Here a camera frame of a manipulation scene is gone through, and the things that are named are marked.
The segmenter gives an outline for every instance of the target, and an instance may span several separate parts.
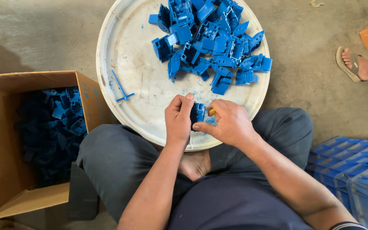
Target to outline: dark navy shirt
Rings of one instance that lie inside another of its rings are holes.
[[[279,197],[258,182],[218,176],[194,186],[171,214],[172,230],[311,230]],[[331,230],[364,230],[344,222]]]

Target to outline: shirt sleeve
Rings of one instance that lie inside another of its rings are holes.
[[[368,230],[368,229],[361,224],[346,221],[334,225],[329,230]]]

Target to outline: person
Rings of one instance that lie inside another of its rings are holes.
[[[223,142],[184,155],[194,96],[165,109],[167,139],[159,154],[124,125],[103,124],[80,145],[77,162],[118,229],[365,229],[305,171],[313,124],[299,108],[259,112],[216,99],[217,126],[193,129]]]
[[[348,48],[340,46],[337,49],[336,61],[354,82],[368,81],[368,60],[364,57],[352,53]]]

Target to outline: bare foot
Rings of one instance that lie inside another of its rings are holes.
[[[192,181],[196,181],[207,175],[211,171],[209,150],[184,153],[181,157],[178,170],[188,176]]]
[[[341,54],[341,57],[343,58],[344,63],[349,69],[352,69],[353,62],[352,62],[352,52],[346,48],[344,52]],[[364,57],[358,56],[359,60],[359,73],[357,76],[363,81],[368,80],[368,60],[366,60]]]

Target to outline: dark gray pants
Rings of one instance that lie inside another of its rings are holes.
[[[304,169],[312,143],[313,124],[300,108],[283,107],[259,112],[253,127],[273,148]],[[239,149],[220,144],[209,150],[211,173],[196,182],[177,172],[172,207],[195,184],[214,176],[241,176],[271,189],[265,175]],[[103,124],[80,144],[78,165],[86,171],[111,216],[120,216],[159,153],[130,127]]]

